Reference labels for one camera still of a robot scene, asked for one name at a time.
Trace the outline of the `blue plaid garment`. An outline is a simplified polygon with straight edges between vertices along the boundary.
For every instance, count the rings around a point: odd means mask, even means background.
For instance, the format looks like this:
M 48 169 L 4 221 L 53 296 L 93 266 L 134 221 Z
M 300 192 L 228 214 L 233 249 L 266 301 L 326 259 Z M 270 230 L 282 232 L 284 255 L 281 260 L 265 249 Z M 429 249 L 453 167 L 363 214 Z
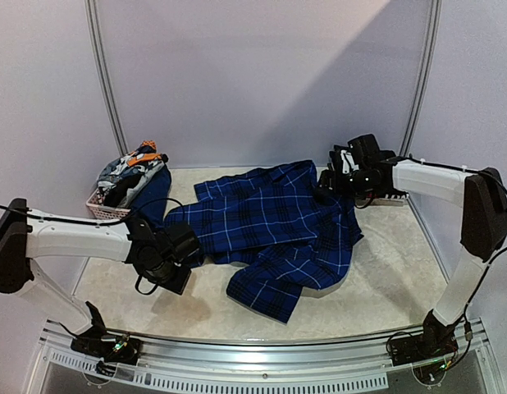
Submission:
M 243 263 L 227 295 L 281 323 L 303 289 L 325 290 L 345 279 L 363 238 L 354 202 L 320 190 L 311 160 L 204 181 L 194 192 L 196 202 L 170 210 L 165 226 L 191 226 L 198 263 Z

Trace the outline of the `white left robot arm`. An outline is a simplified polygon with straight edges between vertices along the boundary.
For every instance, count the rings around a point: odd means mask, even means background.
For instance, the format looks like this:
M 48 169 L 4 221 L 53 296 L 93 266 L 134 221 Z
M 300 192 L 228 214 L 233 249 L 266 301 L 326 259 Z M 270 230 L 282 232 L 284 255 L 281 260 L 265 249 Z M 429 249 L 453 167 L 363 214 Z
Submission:
M 36 260 L 85 257 L 122 262 L 133 266 L 139 280 L 180 295 L 191 274 L 189 261 L 200 248 L 187 222 L 154 229 L 136 213 L 112 220 L 58 216 L 31 209 L 21 198 L 0 210 L 0 293 L 40 308 L 80 336 L 96 356 L 113 348 L 98 309 L 66 293 Z

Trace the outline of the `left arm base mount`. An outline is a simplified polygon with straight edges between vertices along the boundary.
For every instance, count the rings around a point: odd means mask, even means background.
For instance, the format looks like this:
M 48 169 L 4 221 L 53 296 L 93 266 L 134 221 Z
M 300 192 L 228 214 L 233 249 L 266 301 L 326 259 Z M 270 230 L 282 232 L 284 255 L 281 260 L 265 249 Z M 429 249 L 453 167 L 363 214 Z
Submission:
M 104 328 L 92 327 L 71 342 L 75 352 L 102 359 L 104 363 L 136 365 L 143 342 L 125 334 L 110 334 Z

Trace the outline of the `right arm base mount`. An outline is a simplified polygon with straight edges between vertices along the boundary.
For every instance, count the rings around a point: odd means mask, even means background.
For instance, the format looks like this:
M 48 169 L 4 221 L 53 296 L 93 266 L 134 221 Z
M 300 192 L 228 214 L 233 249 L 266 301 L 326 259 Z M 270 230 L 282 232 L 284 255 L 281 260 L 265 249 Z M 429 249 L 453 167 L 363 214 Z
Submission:
M 423 360 L 438 360 L 440 357 L 452 354 L 448 361 L 444 361 L 439 367 L 442 370 L 449 370 L 466 356 L 473 339 L 473 332 L 468 330 L 464 334 L 467 346 L 463 354 L 458 357 L 458 342 L 454 335 L 442 342 L 430 345 L 423 334 L 413 335 L 410 332 L 395 332 L 386 341 L 386 352 L 390 356 L 394 366 L 412 364 Z

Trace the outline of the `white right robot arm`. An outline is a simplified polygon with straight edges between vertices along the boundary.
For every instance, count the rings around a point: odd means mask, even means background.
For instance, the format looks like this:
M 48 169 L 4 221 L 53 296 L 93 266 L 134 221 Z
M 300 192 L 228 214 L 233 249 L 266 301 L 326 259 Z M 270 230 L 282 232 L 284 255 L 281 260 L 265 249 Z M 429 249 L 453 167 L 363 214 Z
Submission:
M 473 170 L 399 156 L 380 149 L 372 134 L 334 146 L 329 157 L 319 178 L 324 195 L 372 200 L 418 194 L 461 208 L 458 266 L 415 341 L 421 357 L 433 357 L 465 318 L 490 266 L 507 251 L 507 190 L 499 172 L 493 167 Z

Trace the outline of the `black t-shirt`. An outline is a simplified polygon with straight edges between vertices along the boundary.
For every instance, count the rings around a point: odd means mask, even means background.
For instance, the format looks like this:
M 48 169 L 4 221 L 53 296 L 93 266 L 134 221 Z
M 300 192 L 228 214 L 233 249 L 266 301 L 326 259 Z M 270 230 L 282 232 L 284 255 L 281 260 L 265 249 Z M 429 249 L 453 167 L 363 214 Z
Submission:
M 350 151 L 347 146 L 334 144 L 332 150 L 329 152 L 330 162 L 333 166 L 341 166 L 340 151 L 342 149 Z

